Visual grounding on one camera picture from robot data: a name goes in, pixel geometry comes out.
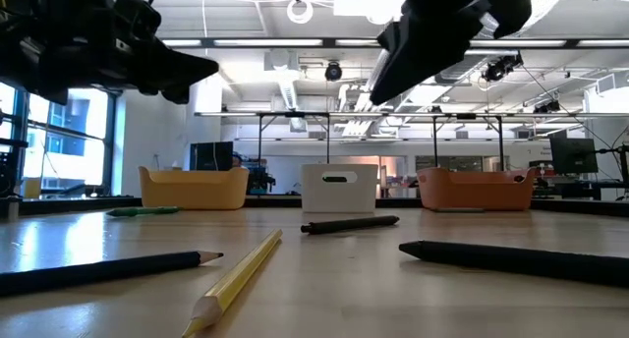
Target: orange bin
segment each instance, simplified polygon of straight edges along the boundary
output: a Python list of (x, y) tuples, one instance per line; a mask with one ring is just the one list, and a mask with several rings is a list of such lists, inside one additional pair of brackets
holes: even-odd
[(140, 167), (143, 206), (233, 210), (245, 204), (249, 170), (148, 171)]
[[(450, 172), (439, 167), (417, 172), (422, 204), (428, 209), (525, 210), (531, 206), (535, 169)], [(515, 182), (516, 176), (524, 181)]]

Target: green marker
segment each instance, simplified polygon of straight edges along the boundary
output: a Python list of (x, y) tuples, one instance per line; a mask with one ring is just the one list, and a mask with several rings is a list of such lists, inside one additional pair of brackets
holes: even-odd
[(156, 208), (120, 208), (107, 211), (107, 215), (111, 216), (136, 216), (144, 214), (172, 214), (181, 210), (178, 206), (160, 206)]

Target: table surface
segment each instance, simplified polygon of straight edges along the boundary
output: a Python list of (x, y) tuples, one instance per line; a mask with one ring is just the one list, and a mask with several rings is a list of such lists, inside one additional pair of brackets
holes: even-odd
[(629, 256), (629, 221), (521, 212), (379, 209), (396, 227), (306, 236), (311, 221), (365, 214), (250, 208), (110, 219), (102, 212), (0, 224), (0, 270), (189, 250), (205, 266), (0, 299), (0, 337), (180, 337), (195, 301), (272, 229), (284, 231), (232, 307), (198, 337), (626, 337), (629, 290), (423, 263), (419, 239)]

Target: yellow pencil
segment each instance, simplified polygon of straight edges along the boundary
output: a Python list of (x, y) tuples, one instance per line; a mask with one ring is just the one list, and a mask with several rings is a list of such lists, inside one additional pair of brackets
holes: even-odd
[(183, 334), (184, 338), (218, 322), (280, 237), (282, 237), (282, 230), (274, 230), (270, 233), (261, 244), (247, 254), (197, 301), (188, 328)]

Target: monitor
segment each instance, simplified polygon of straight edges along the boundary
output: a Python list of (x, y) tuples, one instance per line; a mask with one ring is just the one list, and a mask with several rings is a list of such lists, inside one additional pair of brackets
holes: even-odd
[(191, 144), (190, 169), (198, 171), (229, 171), (232, 168), (234, 143), (201, 142)]
[(557, 174), (598, 173), (594, 140), (551, 139), (552, 165)]

